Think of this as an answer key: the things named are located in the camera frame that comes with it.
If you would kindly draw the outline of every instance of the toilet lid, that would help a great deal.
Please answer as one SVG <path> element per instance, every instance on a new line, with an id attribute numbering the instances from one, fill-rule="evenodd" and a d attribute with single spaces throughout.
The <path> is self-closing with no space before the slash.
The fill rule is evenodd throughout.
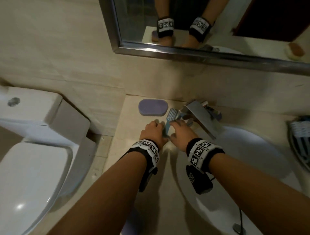
<path id="1" fill-rule="evenodd" d="M 0 234 L 29 233 L 53 205 L 69 171 L 71 149 L 14 145 L 0 162 Z"/>

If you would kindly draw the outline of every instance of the faucet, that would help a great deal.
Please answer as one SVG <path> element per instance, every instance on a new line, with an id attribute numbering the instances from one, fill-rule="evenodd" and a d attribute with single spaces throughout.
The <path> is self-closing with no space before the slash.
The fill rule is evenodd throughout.
<path id="1" fill-rule="evenodd" d="M 183 119 L 193 118 L 201 128 L 214 140 L 218 137 L 219 131 L 216 129 L 213 120 L 220 120 L 222 115 L 219 111 L 207 105 L 208 102 L 192 100 L 181 109 Z"/>

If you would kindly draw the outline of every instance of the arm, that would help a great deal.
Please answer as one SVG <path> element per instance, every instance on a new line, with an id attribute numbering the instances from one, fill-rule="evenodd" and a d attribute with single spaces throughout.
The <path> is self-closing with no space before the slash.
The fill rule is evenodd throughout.
<path id="1" fill-rule="evenodd" d="M 198 136 L 184 121 L 171 125 L 172 143 L 185 152 Z M 263 234 L 309 234 L 310 199 L 302 193 L 224 153 L 211 158 L 209 169 Z"/>
<path id="2" fill-rule="evenodd" d="M 205 18 L 211 25 L 214 25 L 215 20 L 222 13 L 228 1 L 229 0 L 210 0 L 202 14 L 202 17 Z M 183 44 L 182 47 L 198 48 L 199 42 L 194 36 L 189 35 L 188 41 Z"/>
<path id="3" fill-rule="evenodd" d="M 168 141 L 162 137 L 162 130 L 163 125 L 153 121 L 146 125 L 140 139 L 151 139 L 161 149 Z M 141 153 L 125 155 L 103 173 L 48 235 L 119 234 L 132 210 L 146 166 Z"/>
<path id="4" fill-rule="evenodd" d="M 169 3 L 170 0 L 155 0 L 155 9 L 159 19 L 169 16 Z M 159 38 L 158 40 L 163 46 L 171 47 L 173 45 L 173 39 L 170 36 Z"/>

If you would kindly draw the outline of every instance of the forearm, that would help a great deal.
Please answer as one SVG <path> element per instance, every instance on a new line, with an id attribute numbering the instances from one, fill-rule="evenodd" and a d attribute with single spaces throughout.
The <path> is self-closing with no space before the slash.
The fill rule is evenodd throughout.
<path id="1" fill-rule="evenodd" d="M 48 235 L 119 234 L 146 169 L 146 159 L 130 152 L 110 167 Z"/>
<path id="2" fill-rule="evenodd" d="M 169 0 L 155 0 L 155 9 L 158 18 L 169 16 Z"/>
<path id="3" fill-rule="evenodd" d="M 214 25 L 215 20 L 226 7 L 229 0 L 210 0 L 202 17 L 207 19 L 211 25 Z"/>
<path id="4" fill-rule="evenodd" d="M 310 199 L 279 180 L 226 154 L 209 169 L 263 234 L 308 234 Z"/>

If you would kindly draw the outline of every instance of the reflected hand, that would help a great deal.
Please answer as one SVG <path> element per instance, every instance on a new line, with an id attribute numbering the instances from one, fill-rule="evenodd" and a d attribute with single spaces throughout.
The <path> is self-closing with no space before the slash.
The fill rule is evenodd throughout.
<path id="1" fill-rule="evenodd" d="M 156 123 L 155 121 L 151 121 L 149 124 L 145 126 L 145 130 L 141 131 L 140 139 L 150 139 L 154 141 L 159 150 L 161 150 L 164 145 L 169 141 L 167 138 L 164 138 L 162 135 L 162 131 L 164 129 L 164 125 L 161 123 Z"/>
<path id="2" fill-rule="evenodd" d="M 197 49 L 199 45 L 200 45 L 200 42 L 198 42 L 194 36 L 188 35 L 187 42 L 181 45 L 181 47 Z"/>
<path id="3" fill-rule="evenodd" d="M 183 120 L 170 122 L 170 125 L 175 129 L 175 133 L 170 136 L 171 142 L 181 151 L 186 152 L 186 147 L 189 141 L 198 138 L 197 134 L 186 125 Z"/>
<path id="4" fill-rule="evenodd" d="M 159 38 L 159 43 L 162 46 L 166 46 L 166 47 L 172 47 L 173 46 L 173 38 L 172 36 L 166 36 L 163 38 Z"/>

